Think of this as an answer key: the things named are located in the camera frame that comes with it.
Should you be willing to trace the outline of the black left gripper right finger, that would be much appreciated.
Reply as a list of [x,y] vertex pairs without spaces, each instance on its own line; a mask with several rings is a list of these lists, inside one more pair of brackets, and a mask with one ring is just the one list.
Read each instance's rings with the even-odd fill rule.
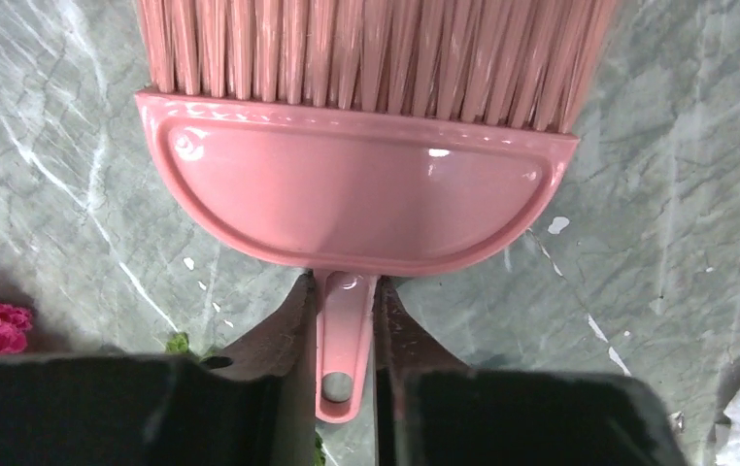
[[669,415],[637,379],[473,368],[406,311],[392,280],[373,304],[381,465],[683,465]]

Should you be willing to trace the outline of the pink hand brush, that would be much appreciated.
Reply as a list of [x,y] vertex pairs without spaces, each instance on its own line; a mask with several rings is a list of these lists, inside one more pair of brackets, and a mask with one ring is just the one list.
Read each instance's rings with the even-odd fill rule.
[[550,203],[617,1],[142,1],[136,95],[169,191],[228,246],[312,271],[316,415],[352,420],[381,277],[443,274]]

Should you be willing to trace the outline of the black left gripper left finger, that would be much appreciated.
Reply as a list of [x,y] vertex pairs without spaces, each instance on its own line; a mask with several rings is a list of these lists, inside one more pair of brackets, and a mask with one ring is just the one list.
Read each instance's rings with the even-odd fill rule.
[[206,362],[0,356],[0,465],[311,465],[315,333],[307,273]]

